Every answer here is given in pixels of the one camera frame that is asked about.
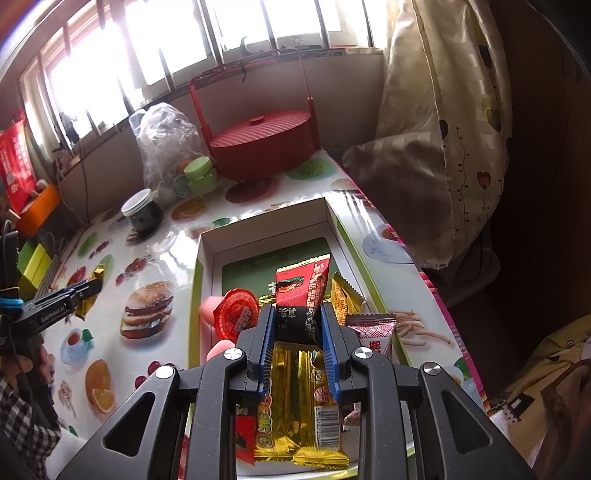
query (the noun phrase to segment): cable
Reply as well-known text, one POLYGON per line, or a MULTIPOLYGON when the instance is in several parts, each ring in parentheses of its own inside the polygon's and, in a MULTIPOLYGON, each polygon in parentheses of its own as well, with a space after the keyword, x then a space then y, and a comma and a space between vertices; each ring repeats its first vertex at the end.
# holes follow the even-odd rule
POLYGON ((82 159, 82 141, 78 142, 78 155, 80 155, 80 165, 82 165, 82 177, 84 178, 84 205, 86 207, 86 222, 90 223, 90 214, 88 213, 88 183, 86 181, 86 167, 82 159))
POLYGON ((61 188, 60 188, 60 176, 62 180, 65 180, 65 177, 62 175, 61 170, 56 167, 56 174, 57 174, 57 191, 60 193, 60 198, 61 198, 61 202, 66 206, 66 208, 71 211, 74 216, 76 217, 76 220, 78 220, 80 222, 81 225, 84 225, 85 223, 81 220, 81 218, 78 216, 78 212, 75 211, 67 202, 66 202, 66 198, 63 196, 63 194, 61 193, 61 188))
POLYGON ((8 282, 8 267, 6 264, 6 234, 7 228, 11 227, 10 220, 4 220, 4 226, 2 227, 2 263, 4 264, 4 279, 8 282))

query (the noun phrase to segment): candy wrapper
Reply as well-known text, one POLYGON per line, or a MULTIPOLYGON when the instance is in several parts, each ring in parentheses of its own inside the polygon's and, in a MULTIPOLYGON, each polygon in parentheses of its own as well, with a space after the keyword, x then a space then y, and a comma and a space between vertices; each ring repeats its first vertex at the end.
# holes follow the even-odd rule
MULTIPOLYGON (((88 277, 88 281, 94 280, 95 278, 100 278, 101 282, 105 281, 105 266, 103 264, 99 264, 95 268, 94 272, 92 272, 90 274, 90 277, 88 277)), ((95 304, 97 297, 98 294, 88 299, 82 300, 82 302, 80 302, 80 305, 78 305, 78 307, 74 311, 74 315, 76 315, 79 319, 86 320, 86 314, 95 304)))
POLYGON ((236 458, 255 464, 256 405, 236 405, 236 458))
MULTIPOLYGON (((381 353, 392 361, 392 335, 396 330, 396 320, 393 314, 347 315, 346 325, 355 330, 361 345, 381 353)), ((355 404, 355 409, 345 417, 345 425, 359 425, 361 420, 361 405, 355 404)))
POLYGON ((316 312, 324 297, 330 254, 279 268, 275 275, 275 339, 319 345, 316 312))
POLYGON ((271 393, 258 407, 257 461, 343 469, 339 406, 328 390, 320 351, 280 343, 273 350, 271 393))
POLYGON ((330 302, 339 325, 344 325, 347 314, 361 312, 363 297, 337 272, 333 275, 330 302))
POLYGON ((339 405, 329 391, 322 352, 298 353, 298 386, 301 448, 293 462, 315 468, 347 468, 349 457, 340 451, 339 405))
POLYGON ((275 347, 271 363, 271 391, 258 406, 254 458, 257 461, 291 460, 298 445, 291 439, 291 365, 293 352, 275 347))

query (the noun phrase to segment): barcode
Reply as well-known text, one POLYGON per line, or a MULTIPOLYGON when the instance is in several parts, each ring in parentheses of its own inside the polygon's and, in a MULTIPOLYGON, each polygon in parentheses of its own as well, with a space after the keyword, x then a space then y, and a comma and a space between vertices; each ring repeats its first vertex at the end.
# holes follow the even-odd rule
POLYGON ((339 449, 339 406, 316 407, 316 445, 318 448, 339 449))

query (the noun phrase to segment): checkered shirt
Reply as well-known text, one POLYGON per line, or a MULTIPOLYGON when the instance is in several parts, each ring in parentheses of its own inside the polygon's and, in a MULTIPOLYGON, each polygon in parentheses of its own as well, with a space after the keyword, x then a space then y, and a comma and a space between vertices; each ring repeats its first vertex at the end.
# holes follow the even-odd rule
POLYGON ((30 456, 31 472, 39 480, 47 480, 45 460, 56 447, 61 432, 35 425, 32 416, 31 406, 0 375, 0 429, 23 460, 30 456))

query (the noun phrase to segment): dark jar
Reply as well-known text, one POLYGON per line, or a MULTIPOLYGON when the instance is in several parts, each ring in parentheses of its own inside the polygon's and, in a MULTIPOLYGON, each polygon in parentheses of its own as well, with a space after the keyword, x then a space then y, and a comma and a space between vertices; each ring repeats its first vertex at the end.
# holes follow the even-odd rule
POLYGON ((145 189, 133 195, 121 207, 131 226, 140 236, 154 232, 164 219, 164 211, 154 201, 152 190, 145 189))

